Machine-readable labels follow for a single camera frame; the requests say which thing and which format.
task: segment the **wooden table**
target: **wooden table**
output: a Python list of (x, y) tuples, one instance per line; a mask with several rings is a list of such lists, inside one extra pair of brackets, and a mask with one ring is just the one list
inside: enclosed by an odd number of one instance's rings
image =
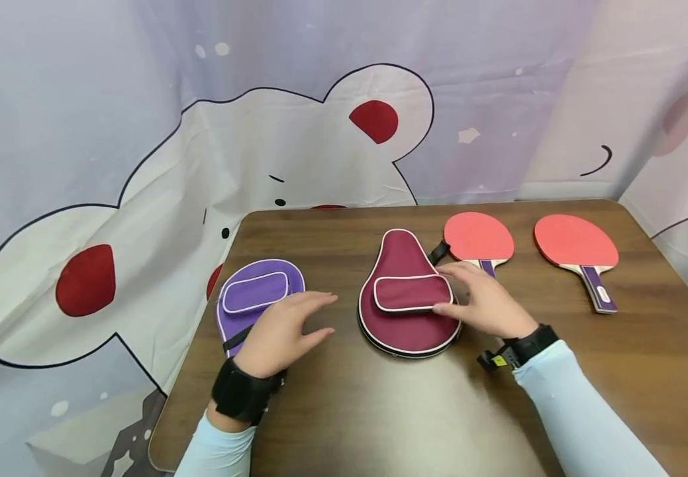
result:
[[(292, 261), (308, 290), (339, 300), (309, 329), (335, 327), (295, 363), (270, 402), (253, 450), (253, 476), (558, 476), (558, 461), (534, 406), (507, 368), (475, 363), (492, 338), (464, 327), (428, 360), (399, 360), (369, 345), (357, 299), (390, 228), (413, 231), (425, 250), (450, 215), (480, 211), (504, 222), (516, 252), (498, 280), (574, 349), (590, 381), (673, 476), (688, 476), (688, 287), (628, 212), (613, 201), (264, 211), (245, 217), (217, 287), (249, 262)], [(604, 283), (615, 316), (591, 312), (575, 274), (534, 245), (538, 218), (579, 215), (613, 237), (619, 265)], [(182, 458), (224, 360), (209, 300), (150, 443), (154, 466)]]

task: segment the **wrist strap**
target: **wrist strap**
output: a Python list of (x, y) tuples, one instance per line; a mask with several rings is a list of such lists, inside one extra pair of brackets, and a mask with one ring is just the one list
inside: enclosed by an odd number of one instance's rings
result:
[(558, 341), (559, 337), (549, 325), (540, 325), (531, 335), (518, 340), (505, 340), (505, 345), (497, 352), (485, 350), (476, 361), (488, 372), (504, 366), (520, 368), (531, 358), (545, 351)]
[(217, 411), (241, 422), (257, 423), (270, 396), (280, 386), (280, 376), (260, 380), (240, 370), (233, 359), (225, 361), (214, 381), (211, 397)]

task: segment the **left hand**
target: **left hand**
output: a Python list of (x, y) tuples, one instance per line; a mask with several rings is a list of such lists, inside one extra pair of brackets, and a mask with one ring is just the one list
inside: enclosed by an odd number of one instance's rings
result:
[(302, 335), (307, 317), (338, 296), (301, 291), (287, 296), (262, 313), (235, 355), (235, 366), (255, 378), (269, 378), (304, 356), (333, 333), (333, 328)]

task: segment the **purple paddle handle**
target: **purple paddle handle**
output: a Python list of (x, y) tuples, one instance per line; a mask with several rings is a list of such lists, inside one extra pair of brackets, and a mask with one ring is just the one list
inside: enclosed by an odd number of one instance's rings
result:
[(616, 303), (609, 296), (606, 287), (603, 286), (601, 276), (594, 266), (579, 266), (585, 285), (593, 298), (593, 307), (598, 313), (616, 313)]
[(479, 260), (479, 266), (482, 267), (482, 270), (487, 272), (487, 275), (491, 276), (492, 278), (497, 278), (495, 276), (495, 265), (491, 262), (491, 260)]

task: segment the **table tennis paddle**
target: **table tennis paddle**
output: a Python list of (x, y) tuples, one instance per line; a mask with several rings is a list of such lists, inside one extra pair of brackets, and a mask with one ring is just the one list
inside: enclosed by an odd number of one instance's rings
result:
[(444, 224), (450, 255), (472, 262), (495, 277), (495, 267), (513, 256), (513, 237), (502, 222), (480, 212), (453, 215)]
[(616, 313), (600, 277), (619, 263), (619, 252), (606, 232), (583, 218), (554, 214), (535, 224), (534, 240), (546, 259), (583, 278), (596, 312)]

